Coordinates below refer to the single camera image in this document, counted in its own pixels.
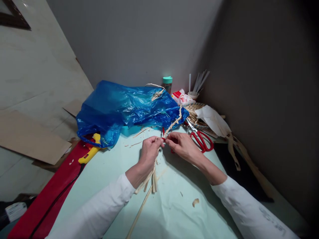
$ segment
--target white cup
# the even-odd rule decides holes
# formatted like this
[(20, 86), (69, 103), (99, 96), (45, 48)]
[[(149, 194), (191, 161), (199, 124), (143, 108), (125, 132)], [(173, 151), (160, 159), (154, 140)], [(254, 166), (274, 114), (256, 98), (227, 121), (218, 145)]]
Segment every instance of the white cup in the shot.
[(190, 91), (190, 92), (188, 92), (187, 94), (188, 94), (188, 96), (189, 96), (190, 98), (192, 98), (193, 100), (196, 100), (197, 97), (199, 96), (199, 93), (196, 93), (196, 92), (194, 92), (194, 91)]

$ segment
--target person's right hand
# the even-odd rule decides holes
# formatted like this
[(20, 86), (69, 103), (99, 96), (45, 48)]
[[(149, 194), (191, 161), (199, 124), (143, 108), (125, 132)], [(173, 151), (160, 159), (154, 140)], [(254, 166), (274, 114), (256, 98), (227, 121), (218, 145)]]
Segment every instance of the person's right hand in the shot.
[(167, 136), (165, 143), (171, 147), (175, 153), (191, 164), (196, 165), (197, 161), (203, 157), (200, 149), (196, 146), (189, 134), (172, 132)]

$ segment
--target wicker basket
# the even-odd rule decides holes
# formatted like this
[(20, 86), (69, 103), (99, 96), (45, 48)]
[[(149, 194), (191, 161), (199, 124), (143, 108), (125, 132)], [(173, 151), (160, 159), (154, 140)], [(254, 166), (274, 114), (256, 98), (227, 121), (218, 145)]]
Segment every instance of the wicker basket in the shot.
[(202, 120), (197, 120), (197, 115), (195, 113), (195, 110), (198, 110), (200, 108), (203, 108), (205, 106), (205, 104), (203, 103), (190, 103), (188, 105), (185, 106), (185, 109), (188, 110), (189, 112), (189, 117), (188, 119), (190, 120), (190, 122), (193, 124), (193, 126), (195, 128), (198, 129), (205, 129), (205, 128), (209, 128), (209, 126)]

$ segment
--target red and white package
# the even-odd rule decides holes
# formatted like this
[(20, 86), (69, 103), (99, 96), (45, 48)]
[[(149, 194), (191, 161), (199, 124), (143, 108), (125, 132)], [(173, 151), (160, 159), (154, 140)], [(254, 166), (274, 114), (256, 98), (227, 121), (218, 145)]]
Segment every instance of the red and white package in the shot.
[(185, 94), (185, 91), (183, 89), (180, 89), (179, 91), (174, 92), (171, 96), (178, 105), (185, 106), (189, 103), (195, 102), (195, 100), (193, 100), (187, 94)]

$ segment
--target cable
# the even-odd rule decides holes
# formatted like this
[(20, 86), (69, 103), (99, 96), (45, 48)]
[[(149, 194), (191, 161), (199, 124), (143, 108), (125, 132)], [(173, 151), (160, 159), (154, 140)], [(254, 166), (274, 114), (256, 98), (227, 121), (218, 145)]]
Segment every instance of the cable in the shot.
[(33, 229), (29, 239), (32, 239), (33, 235), (35, 234), (35, 232), (38, 230), (38, 228), (40, 227), (40, 225), (42, 224), (42, 222), (44, 221), (44, 219), (46, 218), (46, 216), (49, 214), (49, 212), (51, 211), (51, 209), (53, 208), (53, 206), (55, 205), (55, 203), (59, 200), (59, 198), (62, 196), (62, 194), (68, 189), (68, 187), (80, 176), (80, 174), (82, 173), (83, 169), (84, 169), (85, 164), (81, 164), (81, 168), (80, 168), (80, 172), (78, 173), (78, 175), (62, 190), (62, 192), (56, 197), (56, 199), (53, 201), (53, 203), (50, 205), (50, 207), (48, 208), (48, 210), (46, 211), (46, 213), (43, 215), (43, 217), (41, 218), (41, 220), (39, 221), (39, 223), (37, 224), (37, 226)]

